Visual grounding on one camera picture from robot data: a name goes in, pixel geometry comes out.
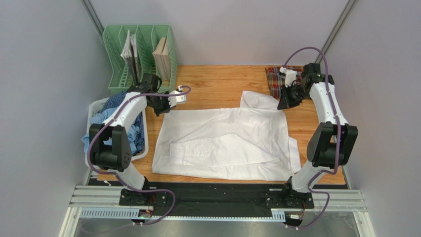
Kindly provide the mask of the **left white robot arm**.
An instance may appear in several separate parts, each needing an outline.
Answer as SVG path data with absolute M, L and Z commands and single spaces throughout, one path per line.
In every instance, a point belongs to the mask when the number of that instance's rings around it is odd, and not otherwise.
M 177 95 L 185 99 L 181 89 L 159 93 L 161 84 L 158 75 L 145 74 L 141 82 L 127 90 L 116 110 L 100 124 L 93 123 L 87 132 L 87 165 L 99 174 L 114 175 L 123 184 L 120 197 L 122 205 L 154 203 L 153 191 L 149 189 L 147 178 L 132 164 L 133 152 L 128 130 L 147 107 L 153 108 L 159 116 L 175 107 Z

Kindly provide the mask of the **white long sleeve shirt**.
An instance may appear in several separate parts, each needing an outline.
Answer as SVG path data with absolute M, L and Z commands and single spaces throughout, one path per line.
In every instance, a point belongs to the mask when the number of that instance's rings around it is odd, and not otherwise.
M 286 181 L 301 169 L 297 140 L 270 95 L 243 91 L 237 108 L 164 116 L 152 163 L 157 174 Z

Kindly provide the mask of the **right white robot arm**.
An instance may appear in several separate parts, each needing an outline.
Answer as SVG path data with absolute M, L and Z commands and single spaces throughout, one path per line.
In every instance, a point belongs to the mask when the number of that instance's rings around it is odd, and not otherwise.
M 319 125 L 307 145 L 307 162 L 291 176 L 280 191 L 265 192 L 268 208 L 313 208 L 314 185 L 326 174 L 336 174 L 346 165 L 355 145 L 358 129 L 344 118 L 335 95 L 335 82 L 320 64 L 309 63 L 302 69 L 281 66 L 268 68 L 268 78 L 278 79 L 277 109 L 291 109 L 311 99 Z

